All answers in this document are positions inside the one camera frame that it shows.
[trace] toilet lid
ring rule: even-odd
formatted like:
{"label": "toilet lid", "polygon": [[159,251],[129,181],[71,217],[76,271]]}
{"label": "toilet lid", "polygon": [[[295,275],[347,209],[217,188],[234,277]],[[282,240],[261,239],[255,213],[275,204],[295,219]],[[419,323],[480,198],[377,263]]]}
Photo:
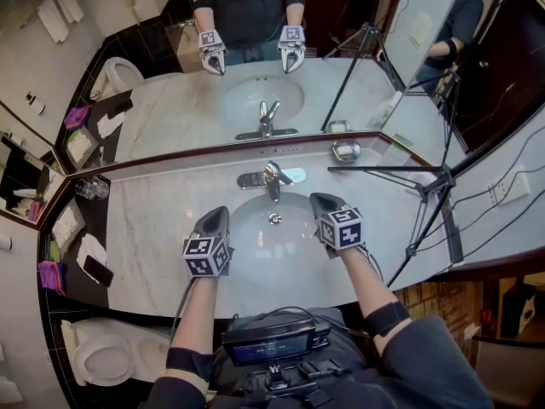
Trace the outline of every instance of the toilet lid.
{"label": "toilet lid", "polygon": [[104,64],[106,75],[116,92],[121,93],[144,84],[144,76],[138,68],[126,59],[110,58]]}
{"label": "toilet lid", "polygon": [[129,344],[119,335],[101,335],[77,347],[74,366],[98,386],[116,386],[133,375]]}

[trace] glass cup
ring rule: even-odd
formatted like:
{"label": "glass cup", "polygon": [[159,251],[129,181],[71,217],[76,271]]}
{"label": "glass cup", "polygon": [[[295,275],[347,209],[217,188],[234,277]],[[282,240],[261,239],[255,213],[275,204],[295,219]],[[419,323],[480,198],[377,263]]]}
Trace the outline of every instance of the glass cup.
{"label": "glass cup", "polygon": [[95,187],[84,179],[79,179],[76,183],[76,194],[92,200],[96,196]]}
{"label": "glass cup", "polygon": [[91,184],[95,187],[95,194],[98,199],[103,200],[110,195],[108,184],[97,176],[91,177]]}

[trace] smartphone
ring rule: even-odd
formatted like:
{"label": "smartphone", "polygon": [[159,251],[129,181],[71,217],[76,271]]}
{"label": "smartphone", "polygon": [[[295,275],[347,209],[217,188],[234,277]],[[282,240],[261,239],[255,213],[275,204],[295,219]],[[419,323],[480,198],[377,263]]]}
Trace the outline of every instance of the smartphone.
{"label": "smartphone", "polygon": [[116,105],[111,111],[108,111],[108,118],[112,119],[121,112],[127,112],[133,106],[133,101],[127,99]]}
{"label": "smartphone", "polygon": [[102,283],[106,288],[112,284],[113,273],[92,256],[87,255],[83,269]]}

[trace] wrist strap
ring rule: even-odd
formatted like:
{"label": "wrist strap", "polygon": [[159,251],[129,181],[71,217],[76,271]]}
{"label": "wrist strap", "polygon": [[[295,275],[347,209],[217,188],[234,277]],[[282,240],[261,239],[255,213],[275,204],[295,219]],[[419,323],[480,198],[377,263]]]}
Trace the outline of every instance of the wrist strap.
{"label": "wrist strap", "polygon": [[169,349],[167,369],[192,372],[209,382],[212,377],[213,359],[212,354],[200,354],[189,349]]}
{"label": "wrist strap", "polygon": [[210,8],[212,7],[212,0],[196,0],[193,2],[193,12],[195,12],[197,9],[201,8]]}
{"label": "wrist strap", "polygon": [[409,317],[405,306],[400,302],[395,302],[377,309],[365,321],[371,337],[375,337],[376,335],[385,337],[396,325],[401,321],[407,320]]}
{"label": "wrist strap", "polygon": [[302,4],[305,6],[306,0],[286,0],[286,7],[291,6],[292,4]]}
{"label": "wrist strap", "polygon": [[456,44],[454,43],[452,38],[447,39],[445,42],[449,46],[449,58],[454,60],[456,58],[456,55],[458,54],[458,48],[456,47]]}

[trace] soap dish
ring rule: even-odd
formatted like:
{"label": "soap dish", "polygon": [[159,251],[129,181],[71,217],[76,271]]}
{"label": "soap dish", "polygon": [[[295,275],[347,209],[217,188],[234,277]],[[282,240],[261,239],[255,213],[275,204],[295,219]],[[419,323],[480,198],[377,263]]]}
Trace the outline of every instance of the soap dish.
{"label": "soap dish", "polygon": [[327,125],[326,133],[346,133],[354,132],[354,128],[347,120],[330,121]]}
{"label": "soap dish", "polygon": [[354,162],[361,156],[361,147],[356,141],[335,141],[332,149],[337,161],[343,164]]}

